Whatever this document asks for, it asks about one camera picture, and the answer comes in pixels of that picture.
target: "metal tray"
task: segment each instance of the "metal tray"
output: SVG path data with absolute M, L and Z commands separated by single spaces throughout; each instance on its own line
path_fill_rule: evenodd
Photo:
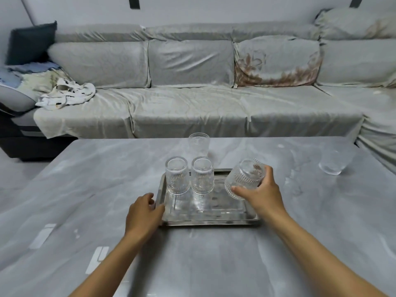
M 162 176 L 158 190 L 158 204 L 165 204 L 162 226 L 256 226 L 260 218 L 245 200 L 228 195 L 224 180 L 231 169 L 215 169 L 215 188 L 206 195 L 197 195 L 189 189 L 185 194 L 173 195 L 166 189 Z

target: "wall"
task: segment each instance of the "wall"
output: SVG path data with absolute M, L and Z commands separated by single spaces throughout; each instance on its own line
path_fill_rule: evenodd
M 35 24 L 134 23 L 155 26 L 189 22 L 294 20 L 312 22 L 322 8 L 348 7 L 351 0 L 25 0 Z
M 359 8 L 375 11 L 396 11 L 396 0 L 362 0 Z
M 0 65 L 8 49 L 9 32 L 14 28 L 28 27 L 32 23 L 21 0 L 0 0 Z

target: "hand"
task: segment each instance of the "hand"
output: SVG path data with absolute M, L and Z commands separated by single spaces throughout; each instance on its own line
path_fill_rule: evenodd
M 236 195 L 245 198 L 262 219 L 272 224 L 274 219 L 288 216 L 288 213 L 283 204 L 279 186 L 275 183 L 272 167 L 266 165 L 265 170 L 265 178 L 256 189 L 249 190 L 241 186 L 233 186 L 231 190 Z
M 133 233 L 134 236 L 141 237 L 145 242 L 158 228 L 165 211 L 165 205 L 161 204 L 153 210 L 151 207 L 154 204 L 153 196 L 153 193 L 140 196 L 129 207 L 129 213 L 126 216 L 125 235 Z

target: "marble table top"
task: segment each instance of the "marble table top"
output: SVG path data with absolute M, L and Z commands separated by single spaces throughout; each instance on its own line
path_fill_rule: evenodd
M 363 150 L 338 176 L 318 167 L 334 137 L 211 139 L 215 168 L 274 167 L 290 215 L 356 273 L 396 296 L 396 176 Z M 0 211 L 2 297 L 68 296 L 119 242 L 128 207 L 156 194 L 187 139 L 77 140 Z M 115 296 L 313 296 L 292 255 L 259 228 L 159 229 Z

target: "clear glass cup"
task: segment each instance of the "clear glass cup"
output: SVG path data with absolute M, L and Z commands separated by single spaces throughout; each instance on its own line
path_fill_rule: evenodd
M 319 168 L 327 174 L 339 175 L 351 163 L 356 147 L 346 139 L 322 143 Z
M 185 158 L 171 157 L 166 161 L 165 168 L 166 187 L 171 194 L 184 194 L 190 189 L 190 171 Z
M 189 136 L 190 152 L 195 157 L 207 156 L 210 137 L 204 133 L 193 133 Z
M 215 187 L 215 170 L 205 156 L 193 159 L 191 164 L 191 187 L 196 194 L 209 194 Z
M 235 195 L 231 191 L 232 186 L 243 186 L 247 189 L 257 188 L 260 181 L 265 176 L 264 164 L 260 163 L 257 159 L 246 158 L 236 165 L 224 181 L 225 190 L 227 193 L 237 200 L 243 198 Z

